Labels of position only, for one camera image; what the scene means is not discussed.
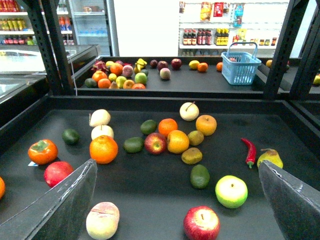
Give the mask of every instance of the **red apple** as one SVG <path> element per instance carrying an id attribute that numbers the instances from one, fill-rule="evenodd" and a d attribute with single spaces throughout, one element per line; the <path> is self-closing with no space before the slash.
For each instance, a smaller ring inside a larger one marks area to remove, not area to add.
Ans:
<path id="1" fill-rule="evenodd" d="M 171 66 L 174 70 L 179 70 L 179 68 L 182 66 L 182 61 L 178 58 L 172 59 Z"/>
<path id="2" fill-rule="evenodd" d="M 157 65 L 158 65 L 158 61 L 157 60 L 153 59 L 153 60 L 150 61 L 151 68 L 155 69 L 157 67 Z"/>
<path id="3" fill-rule="evenodd" d="M 167 149 L 166 137 L 158 132 L 153 132 L 145 138 L 144 147 L 149 153 L 159 155 Z"/>
<path id="4" fill-rule="evenodd" d="M 160 72 L 161 69 L 168 67 L 168 63 L 166 61 L 159 61 L 156 67 Z"/>
<path id="5" fill-rule="evenodd" d="M 55 161 L 51 163 L 44 171 L 44 180 L 53 188 L 74 171 L 70 163 L 66 161 Z"/>
<path id="6" fill-rule="evenodd" d="M 190 240 L 215 240 L 220 231 L 220 221 L 210 207 L 196 206 L 185 215 L 183 228 Z"/>

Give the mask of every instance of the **blue basket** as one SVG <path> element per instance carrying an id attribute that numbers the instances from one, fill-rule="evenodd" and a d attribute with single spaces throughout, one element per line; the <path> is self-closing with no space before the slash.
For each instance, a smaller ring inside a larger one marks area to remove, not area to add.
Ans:
<path id="1" fill-rule="evenodd" d="M 241 42 L 241 44 L 255 44 L 253 54 L 247 52 L 230 52 L 230 48 L 238 42 L 233 42 L 227 52 L 221 54 L 222 75 L 231 85 L 251 85 L 256 76 L 261 61 L 257 58 L 258 45 L 255 42 Z"/>

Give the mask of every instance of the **white wall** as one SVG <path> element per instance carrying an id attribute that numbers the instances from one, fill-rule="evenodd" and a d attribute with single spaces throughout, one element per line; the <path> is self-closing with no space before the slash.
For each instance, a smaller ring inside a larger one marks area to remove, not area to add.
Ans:
<path id="1" fill-rule="evenodd" d="M 316 6 L 317 6 L 316 0 L 309 1 L 308 5 L 306 7 L 306 10 L 305 10 L 304 16 L 303 16 L 303 20 L 300 25 L 300 29 L 299 29 L 298 34 L 296 36 L 290 58 L 298 58 L 299 57 L 299 54 L 300 54 L 301 48 L 303 47 L 306 35 L 308 34 L 308 29 L 309 29 L 310 23 L 312 21 L 312 17 L 315 13 Z"/>
<path id="2" fill-rule="evenodd" d="M 114 0 L 120 57 L 178 55 L 179 1 Z"/>

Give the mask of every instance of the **red chili pepper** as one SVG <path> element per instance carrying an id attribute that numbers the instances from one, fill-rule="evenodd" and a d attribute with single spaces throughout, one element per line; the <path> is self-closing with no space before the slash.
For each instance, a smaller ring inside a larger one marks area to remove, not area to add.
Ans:
<path id="1" fill-rule="evenodd" d="M 255 145 L 246 138 L 241 138 L 241 140 L 248 147 L 248 155 L 246 156 L 245 163 L 249 165 L 249 168 L 252 168 L 252 165 L 256 162 L 257 149 Z"/>

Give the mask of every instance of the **glass door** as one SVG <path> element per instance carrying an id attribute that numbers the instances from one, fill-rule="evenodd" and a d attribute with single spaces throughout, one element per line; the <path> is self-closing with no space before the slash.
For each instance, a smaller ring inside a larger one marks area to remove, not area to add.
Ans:
<path id="1" fill-rule="evenodd" d="M 104 0 L 69 0 L 78 45 L 99 44 L 102 56 L 110 56 L 108 15 Z"/>

